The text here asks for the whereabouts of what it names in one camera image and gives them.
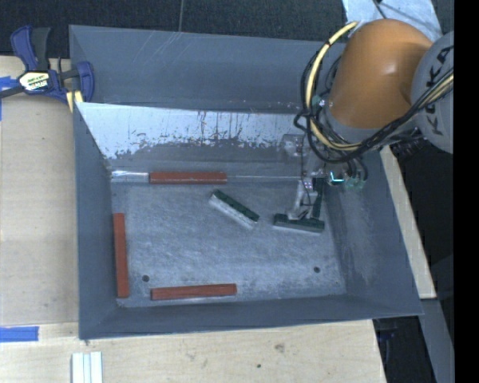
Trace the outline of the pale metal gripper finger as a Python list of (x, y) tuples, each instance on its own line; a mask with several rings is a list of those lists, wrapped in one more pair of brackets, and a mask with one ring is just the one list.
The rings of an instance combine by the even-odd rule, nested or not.
[(321, 208), (323, 202), (323, 189), (324, 189), (324, 179), (323, 178), (314, 178), (313, 179), (314, 190), (317, 194), (312, 208), (312, 218), (320, 219)]
[(301, 179), (298, 182), (295, 202), (287, 215), (289, 219), (309, 219), (315, 204), (315, 190), (311, 179)]

